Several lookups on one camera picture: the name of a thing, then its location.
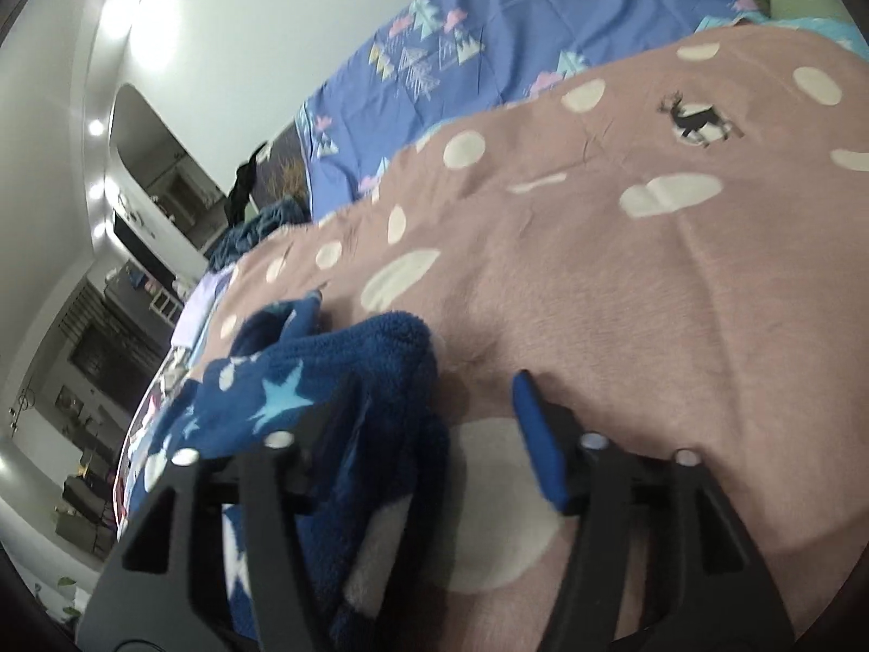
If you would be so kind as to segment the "navy star fleece garment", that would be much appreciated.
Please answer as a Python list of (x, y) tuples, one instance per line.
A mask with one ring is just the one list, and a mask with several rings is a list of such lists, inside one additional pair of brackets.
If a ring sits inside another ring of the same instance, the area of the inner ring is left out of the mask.
[(406, 312), (325, 328), (319, 291), (259, 309), (223, 358), (159, 409), (133, 463), (130, 513), (171, 459), (236, 456), (289, 434), (314, 509), (296, 519), (319, 614), (339, 650), (410, 628), (443, 502), (448, 430), (432, 408), (432, 333)]

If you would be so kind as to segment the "pink polka dot blanket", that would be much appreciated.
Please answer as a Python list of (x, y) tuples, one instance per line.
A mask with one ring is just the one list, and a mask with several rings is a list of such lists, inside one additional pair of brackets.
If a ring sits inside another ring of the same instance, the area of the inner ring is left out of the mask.
[(443, 502), (376, 650), (543, 650), (577, 523), (534, 475), (520, 371), (629, 452), (698, 452), (795, 639), (866, 586), (867, 66), (833, 41), (708, 29), (446, 125), (244, 256), (188, 378), (311, 291), (329, 330), (432, 333)]

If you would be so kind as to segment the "dark teal knit cloth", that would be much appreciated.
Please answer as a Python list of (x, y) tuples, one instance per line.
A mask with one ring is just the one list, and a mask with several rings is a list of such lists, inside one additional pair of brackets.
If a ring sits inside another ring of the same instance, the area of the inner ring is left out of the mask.
[(305, 205), (300, 205), (292, 196), (284, 197), (262, 209), (252, 220), (228, 228), (207, 256), (207, 271), (218, 272), (235, 264), (285, 225), (304, 225), (310, 220), (310, 211)]

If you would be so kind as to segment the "dark patterned pillow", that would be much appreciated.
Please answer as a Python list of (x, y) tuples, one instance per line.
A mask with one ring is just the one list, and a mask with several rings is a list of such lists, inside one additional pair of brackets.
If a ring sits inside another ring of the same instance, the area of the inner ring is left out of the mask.
[(308, 170), (296, 124), (284, 128), (256, 153), (255, 203), (259, 208), (293, 199), (311, 218)]

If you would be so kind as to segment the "purple tree print bedsheet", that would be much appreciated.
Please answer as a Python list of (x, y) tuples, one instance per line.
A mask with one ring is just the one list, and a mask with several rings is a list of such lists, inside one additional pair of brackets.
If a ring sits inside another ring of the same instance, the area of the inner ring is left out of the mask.
[(402, 147), (463, 116), (683, 39), (753, 0), (412, 0), (296, 118), (311, 214), (370, 193)]

